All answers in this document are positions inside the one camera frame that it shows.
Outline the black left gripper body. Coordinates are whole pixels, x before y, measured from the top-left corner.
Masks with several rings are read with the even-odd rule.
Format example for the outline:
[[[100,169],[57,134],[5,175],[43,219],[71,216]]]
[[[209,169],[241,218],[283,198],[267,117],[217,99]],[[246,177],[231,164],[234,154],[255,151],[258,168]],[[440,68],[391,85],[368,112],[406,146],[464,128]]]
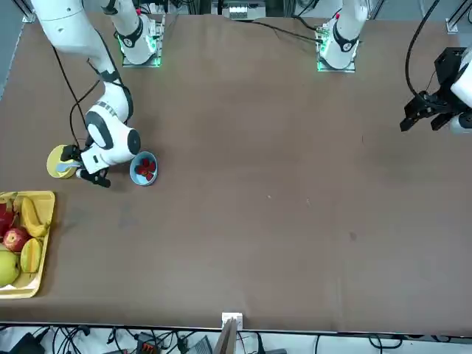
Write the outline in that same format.
[[[461,62],[465,47],[446,47],[434,61],[437,81],[440,85],[434,93],[436,97],[450,96],[451,86],[461,72]]]

